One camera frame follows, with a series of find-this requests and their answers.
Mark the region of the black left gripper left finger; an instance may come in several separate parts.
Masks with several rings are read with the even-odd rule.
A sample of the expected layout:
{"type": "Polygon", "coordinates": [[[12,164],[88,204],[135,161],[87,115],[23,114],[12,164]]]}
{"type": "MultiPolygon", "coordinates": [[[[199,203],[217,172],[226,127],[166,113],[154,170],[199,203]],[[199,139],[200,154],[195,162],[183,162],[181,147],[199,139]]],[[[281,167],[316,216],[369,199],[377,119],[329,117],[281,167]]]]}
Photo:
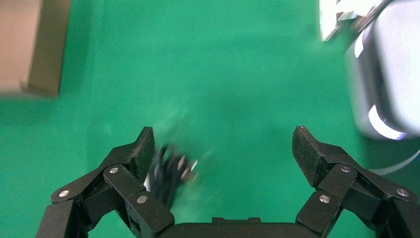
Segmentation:
{"type": "Polygon", "coordinates": [[[38,238],[86,238],[101,218],[116,212],[137,238],[157,238],[174,225],[172,213],[144,186],[155,153],[153,129],[113,148],[91,172],[51,194],[38,238]]]}

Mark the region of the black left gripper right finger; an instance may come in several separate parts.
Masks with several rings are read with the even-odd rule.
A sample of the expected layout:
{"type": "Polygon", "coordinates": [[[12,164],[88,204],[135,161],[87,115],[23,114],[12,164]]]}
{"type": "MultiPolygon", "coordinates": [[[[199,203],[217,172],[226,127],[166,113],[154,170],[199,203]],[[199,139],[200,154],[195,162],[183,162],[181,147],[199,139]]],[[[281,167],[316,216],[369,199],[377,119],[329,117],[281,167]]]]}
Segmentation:
{"type": "Polygon", "coordinates": [[[378,238],[419,237],[420,206],[408,188],[368,171],[341,147],[315,139],[304,126],[293,132],[292,154],[315,189],[297,224],[325,238],[347,210],[378,238]]]}

